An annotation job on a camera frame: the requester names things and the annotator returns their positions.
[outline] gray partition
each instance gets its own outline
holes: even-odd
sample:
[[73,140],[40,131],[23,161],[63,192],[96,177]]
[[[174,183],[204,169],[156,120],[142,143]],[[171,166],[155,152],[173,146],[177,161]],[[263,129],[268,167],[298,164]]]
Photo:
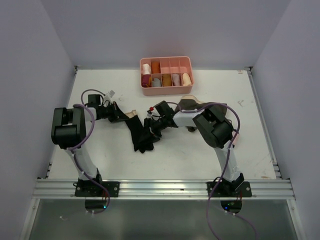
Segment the gray partition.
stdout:
[[[42,199],[30,240],[207,240],[205,200],[113,200],[92,217],[83,199]],[[211,201],[213,228],[224,240],[253,240],[254,231],[243,220],[225,214]],[[260,240],[296,240],[286,200],[243,201],[241,216],[256,227]]]

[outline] metal bracket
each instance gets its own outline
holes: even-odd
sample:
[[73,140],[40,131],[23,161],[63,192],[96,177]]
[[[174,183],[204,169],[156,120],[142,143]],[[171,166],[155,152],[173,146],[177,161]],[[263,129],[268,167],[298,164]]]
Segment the metal bracket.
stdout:
[[[210,195],[214,186],[218,183],[218,181],[207,181],[206,182],[206,191],[208,196]],[[248,181],[244,181],[235,191],[232,191],[230,194],[226,194],[223,187],[219,187],[212,194],[212,198],[237,198],[241,195],[243,198],[252,197],[250,183]]]
[[[103,181],[102,186],[104,186],[111,198],[117,198],[119,196],[119,190],[120,190],[120,182],[118,181]],[[79,187],[75,188],[75,197],[98,197],[96,192],[90,192],[88,189],[87,190],[82,190]]]

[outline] rolled cloth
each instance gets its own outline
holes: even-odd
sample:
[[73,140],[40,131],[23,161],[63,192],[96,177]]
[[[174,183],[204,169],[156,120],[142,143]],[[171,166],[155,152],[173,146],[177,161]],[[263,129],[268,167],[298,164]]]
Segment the rolled cloth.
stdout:
[[158,87],[161,87],[161,81],[159,78],[154,78],[152,80],[152,87],[153,88],[158,88]]
[[171,87],[171,74],[162,74],[162,87]]
[[191,82],[191,79],[190,79],[190,76],[189,76],[188,73],[182,74],[182,85],[183,85],[183,86],[190,86],[190,85],[192,85],[192,82]]
[[142,65],[142,74],[143,75],[151,74],[151,67],[148,63],[145,63]]
[[151,75],[150,74],[142,75],[141,86],[144,88],[151,87]]
[[159,74],[160,73],[160,62],[158,61],[153,61],[151,63],[151,72],[153,74]]
[[179,74],[172,74],[172,81],[174,86],[181,86]]

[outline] cable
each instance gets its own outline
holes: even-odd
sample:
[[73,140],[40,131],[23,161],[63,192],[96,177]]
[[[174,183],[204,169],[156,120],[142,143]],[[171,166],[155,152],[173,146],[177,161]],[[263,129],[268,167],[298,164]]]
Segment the cable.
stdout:
[[102,94],[102,96],[105,96],[105,95],[106,95],[106,94],[103,93],[102,91],[99,91],[99,90],[96,90],[96,89],[87,89],[87,90],[84,90],[84,91],[81,93],[81,103],[82,103],[82,105],[85,105],[85,102],[84,102],[84,94],[85,94],[86,92],[89,92],[89,91],[94,91],[94,92],[100,93],[100,94]]
[[[229,159],[230,159],[230,150],[232,149],[232,145],[233,145],[233,142],[234,140],[236,139],[237,135],[239,134],[239,130],[240,130],[240,118],[238,116],[238,114],[236,113],[235,110],[233,110],[231,107],[229,107],[228,105],[226,104],[223,104],[223,103],[220,103],[220,102],[209,102],[208,104],[206,104],[205,106],[201,107],[200,109],[196,109],[196,110],[182,110],[181,106],[175,102],[170,102],[171,104],[176,104],[177,107],[179,108],[180,112],[182,113],[198,113],[204,109],[207,109],[208,107],[210,106],[214,106],[214,105],[219,105],[219,106],[223,106],[227,109],[229,109],[235,116],[236,120],[237,120],[237,123],[238,123],[238,126],[237,126],[237,129],[235,131],[235,134],[234,136],[232,137],[229,145],[228,145],[228,148],[227,148],[227,155],[226,155],[226,161],[225,161],[225,165],[224,165],[224,168],[222,170],[222,173],[221,173],[221,176],[219,177],[219,179],[222,179],[223,176],[225,175],[225,172],[227,170],[227,166],[228,166],[228,163],[229,163]],[[217,189],[218,185],[220,184],[220,181],[217,182],[217,184],[214,185],[213,189],[211,190],[210,194],[209,194],[209,198],[208,198],[208,201],[207,201],[207,205],[206,205],[206,211],[205,211],[205,216],[206,216],[206,221],[207,221],[207,224],[212,232],[212,234],[218,239],[220,240],[221,238],[219,238],[219,236],[217,235],[217,233],[215,232],[215,230],[213,229],[212,225],[211,225],[211,221],[209,219],[209,208],[210,208],[210,200],[213,196],[213,193],[214,191]],[[243,216],[240,216],[240,215],[235,215],[237,216],[238,218],[242,219],[243,221],[247,222],[253,229],[254,231],[254,235],[255,235],[255,239],[257,240],[259,238],[259,235],[258,235],[258,232],[257,232],[257,229],[255,228],[255,226],[249,221],[247,220],[246,218],[244,218]]]
[[73,155],[74,163],[75,163],[76,167],[79,169],[79,171],[82,172],[83,175],[85,175],[93,184],[97,185],[99,188],[101,188],[101,189],[104,191],[104,193],[107,194],[107,198],[108,198],[108,201],[107,201],[107,203],[106,203],[106,208],[107,208],[107,207],[109,206],[109,204],[110,204],[110,194],[109,194],[108,190],[107,190],[104,186],[102,186],[100,183],[98,183],[98,182],[96,182],[95,180],[93,180],[93,178],[90,177],[90,176],[82,169],[82,167],[79,165],[79,162],[78,162],[78,160],[77,160],[77,156],[76,156],[76,153],[75,153],[75,149],[81,147],[81,146],[88,140],[88,138],[90,137],[90,135],[92,134],[92,132],[93,132],[93,130],[94,130],[94,127],[95,127],[95,116],[94,116],[93,113],[90,111],[90,109],[87,108],[87,107],[84,106],[84,105],[74,104],[73,107],[74,107],[74,108],[83,108],[84,110],[86,110],[86,111],[89,113],[89,115],[90,115],[90,117],[91,117],[91,128],[90,128],[88,134],[85,136],[85,138],[84,138],[79,144],[75,145],[74,147],[68,148],[68,150],[71,151],[71,153],[72,153],[72,155]]

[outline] pink storage box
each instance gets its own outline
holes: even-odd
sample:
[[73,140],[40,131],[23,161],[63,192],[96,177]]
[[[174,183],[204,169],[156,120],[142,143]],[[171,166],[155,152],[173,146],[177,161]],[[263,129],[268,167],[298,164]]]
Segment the pink storage box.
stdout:
[[[162,74],[171,74],[171,80],[173,79],[172,74],[179,74],[181,86],[161,86],[161,87],[143,87],[142,86],[142,65],[149,64],[152,62],[160,62],[160,73],[151,73],[152,80],[154,78],[161,80]],[[192,74],[192,67],[190,58],[187,56],[171,56],[171,57],[148,57],[140,60],[140,86],[145,96],[152,95],[168,95],[168,94],[188,94],[194,85],[194,76]],[[182,86],[182,74],[187,73],[191,79],[190,86]]]

